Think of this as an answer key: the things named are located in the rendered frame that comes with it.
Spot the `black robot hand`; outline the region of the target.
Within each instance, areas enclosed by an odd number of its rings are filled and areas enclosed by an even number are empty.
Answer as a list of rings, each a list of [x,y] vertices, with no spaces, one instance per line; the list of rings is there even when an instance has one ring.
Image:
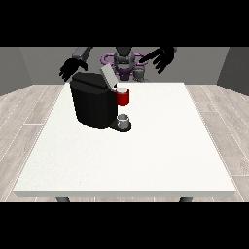
[[[88,70],[88,65],[80,59],[68,58],[63,66],[60,68],[59,76],[67,81],[78,69],[82,67],[85,70]]]
[[[143,56],[139,62],[144,63],[151,59],[160,74],[173,61],[176,52],[176,47],[159,47]]]

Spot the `small grey coffee pod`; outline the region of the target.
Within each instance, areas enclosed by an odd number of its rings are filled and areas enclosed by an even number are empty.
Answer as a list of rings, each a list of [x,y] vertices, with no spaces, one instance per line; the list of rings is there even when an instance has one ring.
[[[138,82],[144,80],[145,68],[142,66],[137,66],[133,69],[133,79]]]

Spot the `pale grey machine lid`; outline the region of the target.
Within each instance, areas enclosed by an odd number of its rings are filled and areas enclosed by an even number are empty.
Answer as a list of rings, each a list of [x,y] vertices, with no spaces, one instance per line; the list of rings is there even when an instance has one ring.
[[[117,83],[118,79],[110,64],[106,64],[100,68],[100,73],[104,77],[108,87],[112,89]]]

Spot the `black coffee machine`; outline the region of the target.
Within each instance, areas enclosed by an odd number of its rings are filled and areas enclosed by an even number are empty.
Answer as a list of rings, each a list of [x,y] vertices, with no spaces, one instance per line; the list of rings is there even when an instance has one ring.
[[[126,129],[118,128],[118,107],[116,89],[110,89],[101,74],[76,73],[70,88],[77,119],[91,128],[113,128],[119,132],[131,130],[131,122]]]

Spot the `red pod holder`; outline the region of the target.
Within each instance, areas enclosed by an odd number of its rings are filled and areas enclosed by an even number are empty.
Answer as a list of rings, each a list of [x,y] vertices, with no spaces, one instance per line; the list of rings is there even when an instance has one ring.
[[[125,106],[129,103],[129,89],[128,88],[117,88],[116,89],[117,104]]]

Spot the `small grey cup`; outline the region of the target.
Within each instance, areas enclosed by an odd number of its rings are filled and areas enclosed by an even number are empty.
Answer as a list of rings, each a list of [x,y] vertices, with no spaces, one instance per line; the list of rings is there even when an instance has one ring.
[[[129,126],[129,117],[127,114],[119,114],[117,116],[118,128],[126,129]]]

